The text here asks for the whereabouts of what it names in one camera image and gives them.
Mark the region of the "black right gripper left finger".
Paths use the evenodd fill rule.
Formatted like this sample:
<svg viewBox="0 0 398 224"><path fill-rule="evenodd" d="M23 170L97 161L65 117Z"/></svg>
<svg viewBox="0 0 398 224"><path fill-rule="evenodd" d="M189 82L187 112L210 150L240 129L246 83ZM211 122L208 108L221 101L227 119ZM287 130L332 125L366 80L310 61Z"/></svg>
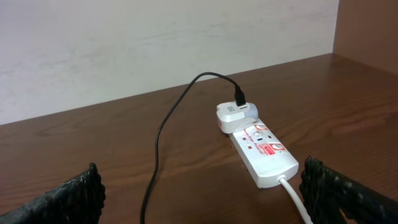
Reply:
<svg viewBox="0 0 398 224"><path fill-rule="evenodd" d="M1 223L97 224L105 201L96 164L58 187L1 215Z"/></svg>

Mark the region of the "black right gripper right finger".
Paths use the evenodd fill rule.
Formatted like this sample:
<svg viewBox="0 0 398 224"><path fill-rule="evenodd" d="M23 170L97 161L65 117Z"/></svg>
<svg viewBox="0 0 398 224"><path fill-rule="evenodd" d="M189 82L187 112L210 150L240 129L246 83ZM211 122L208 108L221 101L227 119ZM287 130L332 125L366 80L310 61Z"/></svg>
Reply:
<svg viewBox="0 0 398 224"><path fill-rule="evenodd" d="M397 202L308 157L299 190L313 223L397 224Z"/></svg>

